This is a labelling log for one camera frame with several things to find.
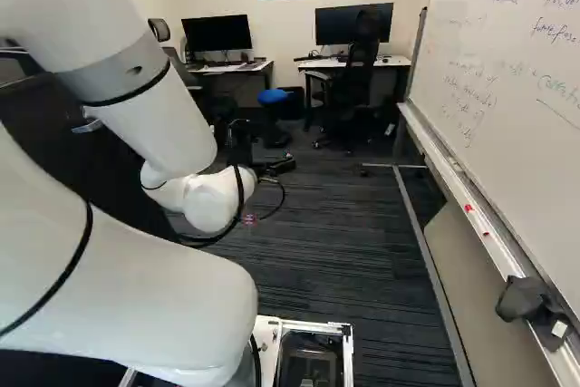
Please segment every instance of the black office chair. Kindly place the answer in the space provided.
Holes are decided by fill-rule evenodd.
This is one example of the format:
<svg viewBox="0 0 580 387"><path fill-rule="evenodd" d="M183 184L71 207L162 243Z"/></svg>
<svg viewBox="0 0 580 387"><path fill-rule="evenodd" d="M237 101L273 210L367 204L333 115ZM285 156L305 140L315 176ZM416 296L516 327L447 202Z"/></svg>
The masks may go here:
<svg viewBox="0 0 580 387"><path fill-rule="evenodd" d="M347 154L353 153L353 117L358 105L368 105L373 66L379 52L380 16L371 8L356 18L355 40L349 47L348 60L336 78L319 72L306 74L321 81L324 98L324 136L313 142L320 149L338 140Z"/></svg>
<svg viewBox="0 0 580 387"><path fill-rule="evenodd" d="M162 18L150 18L147 20L147 23L155 35L155 38L157 38L157 41L160 43L169 41L171 38L171 31L165 20ZM165 54L169 57L173 67L178 72L179 77L185 83L185 86L188 88L188 90L193 93L201 91L203 87L199 83L198 78L188 72L185 64L179 59L178 51L175 50L175 47L161 46L161 48L163 49L163 52L165 52Z"/></svg>
<svg viewBox="0 0 580 387"><path fill-rule="evenodd" d="M165 20L162 18L150 18L147 23L157 41L164 43L170 39L171 31ZM214 126L217 145L224 145L227 139L227 126L237 115L236 101L231 97L213 95L212 82L204 81L202 78L188 72L185 64L179 59L175 47L162 46L161 48L169 57L179 77L188 88L189 94L197 104L201 114L208 124Z"/></svg>

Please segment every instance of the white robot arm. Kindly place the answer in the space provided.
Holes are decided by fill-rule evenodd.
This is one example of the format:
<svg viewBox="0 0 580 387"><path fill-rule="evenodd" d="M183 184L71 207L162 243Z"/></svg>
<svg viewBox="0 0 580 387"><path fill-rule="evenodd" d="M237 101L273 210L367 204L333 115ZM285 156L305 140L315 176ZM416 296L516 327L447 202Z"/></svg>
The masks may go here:
<svg viewBox="0 0 580 387"><path fill-rule="evenodd" d="M225 227L251 169L198 176L214 138L131 0L0 0L16 39L146 164L141 184L197 228ZM184 386L236 372L254 283L225 259L126 227L50 179L0 126L0 347L113 360Z"/></svg>

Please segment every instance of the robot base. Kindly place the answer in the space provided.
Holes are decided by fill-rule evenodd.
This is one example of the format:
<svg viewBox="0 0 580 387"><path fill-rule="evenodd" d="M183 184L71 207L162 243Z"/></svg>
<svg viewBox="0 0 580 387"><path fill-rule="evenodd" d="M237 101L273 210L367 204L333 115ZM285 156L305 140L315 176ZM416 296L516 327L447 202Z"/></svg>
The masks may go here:
<svg viewBox="0 0 580 387"><path fill-rule="evenodd" d="M262 387L354 386L353 328L349 324L318 324L259 315L254 337L260 348ZM253 360L242 358L237 375L226 387L254 387L253 374ZM128 369L119 387L138 387L138 375ZM171 385L159 382L159 387Z"/></svg>

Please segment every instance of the whiteboard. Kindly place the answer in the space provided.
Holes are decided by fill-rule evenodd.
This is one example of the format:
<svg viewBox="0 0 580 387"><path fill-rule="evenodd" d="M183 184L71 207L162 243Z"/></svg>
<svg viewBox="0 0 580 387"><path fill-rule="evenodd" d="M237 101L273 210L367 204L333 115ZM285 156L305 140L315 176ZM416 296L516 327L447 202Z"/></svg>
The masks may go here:
<svg viewBox="0 0 580 387"><path fill-rule="evenodd" d="M430 0L410 98L580 318L580 0Z"/></svg>

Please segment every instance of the black chair back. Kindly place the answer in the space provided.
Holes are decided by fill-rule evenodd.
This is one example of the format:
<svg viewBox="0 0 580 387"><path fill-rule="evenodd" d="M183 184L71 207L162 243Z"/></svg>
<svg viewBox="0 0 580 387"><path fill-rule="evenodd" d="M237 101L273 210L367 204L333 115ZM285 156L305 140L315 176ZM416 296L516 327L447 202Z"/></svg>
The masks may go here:
<svg viewBox="0 0 580 387"><path fill-rule="evenodd" d="M198 79L188 72L188 69L184 65L184 63L179 59L178 51L175 50L175 47L161 47L163 52L169 57L169 60L177 70L179 77L185 83L185 86L198 86L199 81Z"/></svg>
<svg viewBox="0 0 580 387"><path fill-rule="evenodd" d="M372 9L363 9L356 18L355 40L348 60L335 85L334 100L344 106L369 104L374 63L379 53L381 21Z"/></svg>

